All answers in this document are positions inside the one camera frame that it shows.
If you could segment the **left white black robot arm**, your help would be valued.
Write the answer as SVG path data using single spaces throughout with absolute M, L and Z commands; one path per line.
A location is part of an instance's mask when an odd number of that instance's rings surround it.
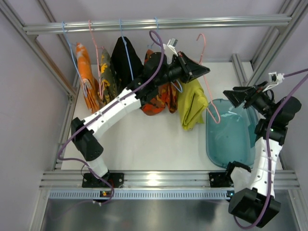
M 149 103 L 164 84 L 179 80 L 191 83 L 210 72 L 208 67 L 196 63 L 183 52 L 174 54 L 171 62 L 166 55 L 152 53 L 143 66 L 142 73 L 122 92 L 96 113 L 84 118 L 74 118 L 71 123 L 72 142 L 84 157 L 96 178 L 107 179 L 108 167 L 103 160 L 104 148 L 99 138 L 127 114 Z

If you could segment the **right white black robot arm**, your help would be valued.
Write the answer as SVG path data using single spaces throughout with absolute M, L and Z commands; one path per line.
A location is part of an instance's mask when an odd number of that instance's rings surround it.
M 253 107 L 263 116 L 255 128 L 253 166 L 234 161 L 228 164 L 226 170 L 226 177 L 234 187 L 228 212 L 235 220 L 248 222 L 248 229 L 263 228 L 281 209 L 274 193 L 277 160 L 285 142 L 287 126 L 302 106 L 291 94 L 276 103 L 274 96 L 267 94 L 270 91 L 267 82 L 263 82 L 223 92 L 234 107 Z

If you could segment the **orange red camouflage trousers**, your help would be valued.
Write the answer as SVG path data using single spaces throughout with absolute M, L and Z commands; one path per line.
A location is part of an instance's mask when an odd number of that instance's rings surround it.
M 175 113 L 178 108 L 178 84 L 167 83 L 159 87 L 158 94 L 149 103 L 141 107 L 148 116 L 162 112 L 166 107 L 170 113 Z

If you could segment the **black trousers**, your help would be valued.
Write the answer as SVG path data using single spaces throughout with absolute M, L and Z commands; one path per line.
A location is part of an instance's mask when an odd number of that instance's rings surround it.
M 138 57 L 130 40 L 127 37 L 124 38 L 127 42 L 134 78 L 139 77 L 143 71 L 143 64 Z M 119 37 L 116 42 L 111 56 L 111 60 L 114 65 L 116 77 L 118 79 L 119 91 L 122 91 L 132 80 L 128 66 L 126 51 L 121 37 Z

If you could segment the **blue hanger with black trousers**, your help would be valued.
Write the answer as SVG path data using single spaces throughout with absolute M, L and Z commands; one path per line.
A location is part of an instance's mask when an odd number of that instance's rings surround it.
M 132 65 L 131 65 L 131 61 L 130 61 L 130 56 L 129 56 L 129 52 L 128 52 L 128 47 L 127 47 L 127 42 L 124 38 L 124 34 L 123 34 L 123 29 L 122 29 L 122 19 L 119 19 L 119 28 L 120 28 L 120 34 L 121 34 L 121 38 L 124 44 L 124 48 L 126 51 L 126 56 L 127 56 L 127 61 L 128 61 L 128 66 L 129 66 L 129 70 L 130 70 L 130 75 L 131 75 L 131 80 L 134 80 L 134 75 L 133 75 L 133 70 L 132 70 Z

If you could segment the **green yellow camouflage trousers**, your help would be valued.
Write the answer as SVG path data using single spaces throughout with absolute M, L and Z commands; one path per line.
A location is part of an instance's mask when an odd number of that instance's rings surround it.
M 101 92 L 98 91 L 100 104 L 106 106 L 118 96 L 118 79 L 110 54 L 106 48 L 102 49 L 99 80 L 101 81 Z

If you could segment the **orange white trousers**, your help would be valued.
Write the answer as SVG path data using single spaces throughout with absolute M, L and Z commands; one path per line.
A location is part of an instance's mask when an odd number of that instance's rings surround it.
M 92 73 L 88 51 L 81 43 L 76 44 L 77 68 L 81 77 L 81 86 L 84 90 L 84 99 L 88 110 L 93 114 L 100 109 L 98 100 L 98 81 Z

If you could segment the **teal transparent plastic bin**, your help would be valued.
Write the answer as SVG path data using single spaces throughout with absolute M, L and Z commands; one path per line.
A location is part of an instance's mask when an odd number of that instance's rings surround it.
M 214 99 L 206 112 L 206 154 L 214 165 L 229 162 L 252 167 L 255 160 L 255 128 L 258 117 L 253 108 L 234 107 L 229 100 Z

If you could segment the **aluminium frame right post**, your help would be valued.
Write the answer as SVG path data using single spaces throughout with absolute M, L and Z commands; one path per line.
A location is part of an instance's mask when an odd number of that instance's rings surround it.
M 251 76 L 245 73 L 240 55 L 238 53 L 232 54 L 231 62 L 240 86 L 256 84 L 268 71 L 287 41 L 308 14 L 308 2 L 306 0 L 285 0 L 279 9 L 279 13 L 290 16 L 291 21 L 286 26 L 271 26 L 265 33 L 250 61 L 253 69 Z

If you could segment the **aluminium frame post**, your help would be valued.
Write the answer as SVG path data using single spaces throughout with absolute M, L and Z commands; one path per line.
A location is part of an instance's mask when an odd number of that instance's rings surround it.
M 231 62 L 240 86 L 256 84 L 268 71 L 287 41 L 308 14 L 308 2 L 306 0 L 285 0 L 279 9 L 279 13 L 290 16 L 291 21 L 286 26 L 271 26 L 265 33 L 250 61 L 253 69 L 251 76 L 245 73 L 240 55 L 238 53 L 232 54 Z
M 77 99 L 9 1 L 0 3 L 0 154 L 15 167 L 54 170 Z

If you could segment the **aluminium hanging rail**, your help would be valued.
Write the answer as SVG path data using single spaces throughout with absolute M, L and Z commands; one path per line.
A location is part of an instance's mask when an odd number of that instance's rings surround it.
M 292 20 L 286 14 L 249 15 L 208 18 L 177 19 L 139 19 L 82 22 L 52 22 L 28 24 L 23 30 L 28 35 L 77 33 L 86 31 L 124 31 L 124 30 L 171 30 L 224 27 L 287 26 Z

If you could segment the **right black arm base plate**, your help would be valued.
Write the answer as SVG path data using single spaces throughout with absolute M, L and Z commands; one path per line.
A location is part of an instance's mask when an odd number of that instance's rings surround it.
M 230 173 L 227 172 L 210 172 L 209 182 L 211 188 L 229 188 L 233 187 L 233 181 Z

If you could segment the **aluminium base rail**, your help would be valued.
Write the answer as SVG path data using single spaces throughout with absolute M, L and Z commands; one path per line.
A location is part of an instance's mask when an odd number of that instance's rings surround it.
M 124 173 L 124 189 L 210 189 L 209 173 L 224 171 L 137 171 L 120 170 Z M 83 175 L 79 170 L 47 171 L 43 173 L 41 189 L 80 189 Z

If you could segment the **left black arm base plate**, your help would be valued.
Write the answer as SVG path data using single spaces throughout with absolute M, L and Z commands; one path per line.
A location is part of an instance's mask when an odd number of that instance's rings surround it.
M 104 178 L 113 188 L 121 188 L 124 183 L 124 173 L 109 173 Z M 82 188 L 109 188 L 109 186 L 91 173 L 83 175 Z

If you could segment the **aluminium frame left post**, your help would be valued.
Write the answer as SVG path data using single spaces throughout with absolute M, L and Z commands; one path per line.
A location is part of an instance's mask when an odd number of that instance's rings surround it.
M 0 3 L 0 154 L 15 167 L 54 170 L 77 99 L 9 1 Z

